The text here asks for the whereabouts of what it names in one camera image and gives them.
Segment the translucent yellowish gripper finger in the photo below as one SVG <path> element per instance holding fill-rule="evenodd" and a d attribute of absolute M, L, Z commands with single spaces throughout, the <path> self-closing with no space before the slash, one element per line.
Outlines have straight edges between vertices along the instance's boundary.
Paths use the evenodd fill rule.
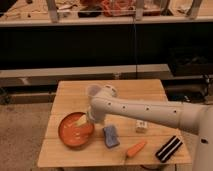
<path fill-rule="evenodd" d="M 86 115 L 82 115 L 82 116 L 76 121 L 75 125 L 76 125 L 77 127 L 80 127 L 80 126 L 86 124 L 87 121 L 88 121 L 87 116 L 86 116 Z"/>

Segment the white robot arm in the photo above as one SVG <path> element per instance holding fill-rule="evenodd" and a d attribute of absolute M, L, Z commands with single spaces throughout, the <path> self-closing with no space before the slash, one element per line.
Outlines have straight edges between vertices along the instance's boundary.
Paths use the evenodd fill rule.
<path fill-rule="evenodd" d="M 85 121 L 103 123 L 107 114 L 178 128 L 198 136 L 192 171 L 213 171 L 213 106 L 176 101 L 129 100 L 111 85 L 89 85 Z"/>

